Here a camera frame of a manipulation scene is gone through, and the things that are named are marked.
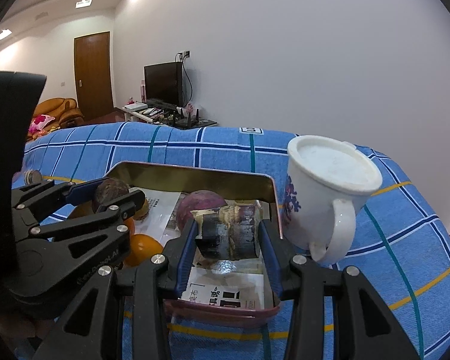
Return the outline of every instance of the air vent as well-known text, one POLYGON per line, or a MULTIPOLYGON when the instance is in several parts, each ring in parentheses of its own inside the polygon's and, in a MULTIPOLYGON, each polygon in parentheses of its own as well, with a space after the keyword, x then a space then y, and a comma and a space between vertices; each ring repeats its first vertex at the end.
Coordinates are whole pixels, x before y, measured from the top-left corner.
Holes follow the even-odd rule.
POLYGON ((48 16, 48 12, 42 12, 40 14, 38 14, 37 16, 35 16, 35 21, 41 19, 42 17, 47 17, 48 16))

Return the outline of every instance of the white mug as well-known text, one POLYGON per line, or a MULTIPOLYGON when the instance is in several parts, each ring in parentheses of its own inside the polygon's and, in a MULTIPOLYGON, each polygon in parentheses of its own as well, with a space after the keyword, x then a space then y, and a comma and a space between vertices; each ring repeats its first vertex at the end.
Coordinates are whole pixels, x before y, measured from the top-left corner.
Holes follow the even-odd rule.
POLYGON ((382 185, 382 174, 348 142, 305 135, 287 151, 283 234, 313 260, 336 263, 350 250, 356 214, 382 185))

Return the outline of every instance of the black television screen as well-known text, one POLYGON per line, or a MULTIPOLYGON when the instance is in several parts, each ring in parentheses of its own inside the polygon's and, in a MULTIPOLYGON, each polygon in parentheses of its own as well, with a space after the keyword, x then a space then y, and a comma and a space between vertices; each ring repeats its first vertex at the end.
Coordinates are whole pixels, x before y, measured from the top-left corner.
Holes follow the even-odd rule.
POLYGON ((147 99, 159 99, 183 107, 182 63, 145 66, 145 94, 147 99))

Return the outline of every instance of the orange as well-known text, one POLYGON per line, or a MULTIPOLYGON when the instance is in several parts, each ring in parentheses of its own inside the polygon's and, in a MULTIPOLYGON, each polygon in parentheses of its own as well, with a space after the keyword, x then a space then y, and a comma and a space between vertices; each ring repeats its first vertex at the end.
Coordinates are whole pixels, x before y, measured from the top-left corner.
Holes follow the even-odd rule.
POLYGON ((125 264, 137 266, 154 254, 162 253, 163 249, 163 246, 149 235, 135 234, 130 238, 130 255, 125 259, 125 264))
POLYGON ((133 218, 124 220, 123 224, 128 227, 128 230, 130 231, 130 237, 135 234, 135 222, 133 221, 133 218))

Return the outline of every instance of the black cord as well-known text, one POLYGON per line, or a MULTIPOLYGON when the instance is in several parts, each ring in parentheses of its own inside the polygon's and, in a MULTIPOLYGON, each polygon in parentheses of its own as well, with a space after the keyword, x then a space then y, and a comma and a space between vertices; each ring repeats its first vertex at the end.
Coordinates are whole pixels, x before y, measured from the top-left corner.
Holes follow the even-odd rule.
POLYGON ((188 78, 188 82, 190 83, 190 99, 188 100, 187 103, 192 101, 192 96, 193 96, 193 86, 192 86, 192 82, 190 81, 190 77, 187 74, 187 71, 185 70, 185 59, 182 61, 182 66, 183 66, 183 71, 185 72, 186 77, 188 78))

